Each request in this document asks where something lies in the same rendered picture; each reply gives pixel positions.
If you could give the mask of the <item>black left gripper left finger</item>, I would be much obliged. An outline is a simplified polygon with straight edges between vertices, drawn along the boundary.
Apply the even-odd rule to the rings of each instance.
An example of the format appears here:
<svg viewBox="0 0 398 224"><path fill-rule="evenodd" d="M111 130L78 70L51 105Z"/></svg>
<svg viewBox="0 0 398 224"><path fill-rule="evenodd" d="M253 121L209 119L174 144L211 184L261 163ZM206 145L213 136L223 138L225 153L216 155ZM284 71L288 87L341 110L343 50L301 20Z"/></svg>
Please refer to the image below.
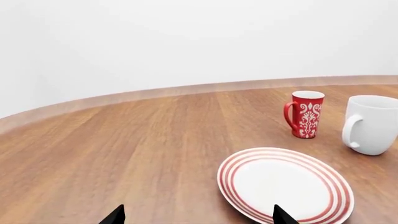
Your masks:
<svg viewBox="0 0 398 224"><path fill-rule="evenodd" d="M124 224L126 219L124 205L121 204L115 208L108 216L101 220L98 224Z"/></svg>

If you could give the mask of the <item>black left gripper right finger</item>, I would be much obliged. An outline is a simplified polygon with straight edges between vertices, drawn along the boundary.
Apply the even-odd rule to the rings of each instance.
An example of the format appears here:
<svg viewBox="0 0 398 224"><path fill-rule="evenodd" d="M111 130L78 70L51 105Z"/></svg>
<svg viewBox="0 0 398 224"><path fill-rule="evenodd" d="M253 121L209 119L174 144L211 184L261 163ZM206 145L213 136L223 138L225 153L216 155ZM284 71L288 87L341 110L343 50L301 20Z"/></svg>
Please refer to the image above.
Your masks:
<svg viewBox="0 0 398 224"><path fill-rule="evenodd" d="M299 224L294 218L292 218L285 210L283 210L278 205L274 205L272 219L274 224Z"/></svg>

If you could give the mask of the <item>plain white mug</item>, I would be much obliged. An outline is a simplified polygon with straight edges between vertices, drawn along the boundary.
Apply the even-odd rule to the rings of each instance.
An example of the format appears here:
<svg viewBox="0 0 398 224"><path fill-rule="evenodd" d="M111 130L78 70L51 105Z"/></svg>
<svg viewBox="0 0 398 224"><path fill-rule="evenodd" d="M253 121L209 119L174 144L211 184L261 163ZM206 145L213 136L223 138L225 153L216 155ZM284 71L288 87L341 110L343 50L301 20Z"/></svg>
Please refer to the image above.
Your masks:
<svg viewBox="0 0 398 224"><path fill-rule="evenodd" d="M386 152L398 137L398 99L356 95L348 99L342 141L369 156Z"/></svg>

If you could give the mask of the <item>white plate with red rings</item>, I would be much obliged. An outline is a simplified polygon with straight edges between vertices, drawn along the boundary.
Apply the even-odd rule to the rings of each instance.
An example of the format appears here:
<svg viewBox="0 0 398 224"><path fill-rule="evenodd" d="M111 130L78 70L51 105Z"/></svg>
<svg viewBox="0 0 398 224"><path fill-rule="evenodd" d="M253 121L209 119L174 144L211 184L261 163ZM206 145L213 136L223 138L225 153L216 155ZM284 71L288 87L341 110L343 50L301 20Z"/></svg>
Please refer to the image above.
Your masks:
<svg viewBox="0 0 398 224"><path fill-rule="evenodd" d="M343 224L354 210L354 193L328 164L277 147L235 152L218 168L217 184L244 216L273 224L278 205L300 224Z"/></svg>

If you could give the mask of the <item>red mug with white pattern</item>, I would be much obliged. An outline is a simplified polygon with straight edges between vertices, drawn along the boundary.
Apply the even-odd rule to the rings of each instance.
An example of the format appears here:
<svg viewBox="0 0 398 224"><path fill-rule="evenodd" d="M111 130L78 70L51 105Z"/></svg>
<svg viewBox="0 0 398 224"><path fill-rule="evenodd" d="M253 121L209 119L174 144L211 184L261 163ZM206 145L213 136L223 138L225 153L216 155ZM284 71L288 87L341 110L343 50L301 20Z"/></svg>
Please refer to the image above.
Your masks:
<svg viewBox="0 0 398 224"><path fill-rule="evenodd" d="M301 139L315 138L325 95L319 91L295 91L284 105L284 118L292 134Z"/></svg>

